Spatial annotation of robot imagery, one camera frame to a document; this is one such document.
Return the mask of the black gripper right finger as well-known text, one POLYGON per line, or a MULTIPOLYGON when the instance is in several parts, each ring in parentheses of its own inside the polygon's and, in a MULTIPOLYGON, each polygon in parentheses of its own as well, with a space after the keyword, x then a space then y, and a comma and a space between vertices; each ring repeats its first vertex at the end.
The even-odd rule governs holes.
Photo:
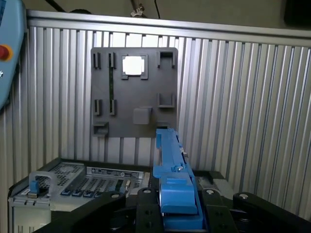
POLYGON ((209 233, 309 233, 311 223, 254 194, 227 199, 213 189, 202 191, 209 233))

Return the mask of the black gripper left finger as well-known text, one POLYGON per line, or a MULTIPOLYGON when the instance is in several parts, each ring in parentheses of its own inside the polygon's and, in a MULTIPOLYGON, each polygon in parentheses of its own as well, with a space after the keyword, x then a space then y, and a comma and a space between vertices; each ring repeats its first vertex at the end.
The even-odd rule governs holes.
POLYGON ((37 233, 160 233, 162 214, 155 190, 142 188, 136 204, 126 206, 120 192, 105 192, 51 221, 37 233))

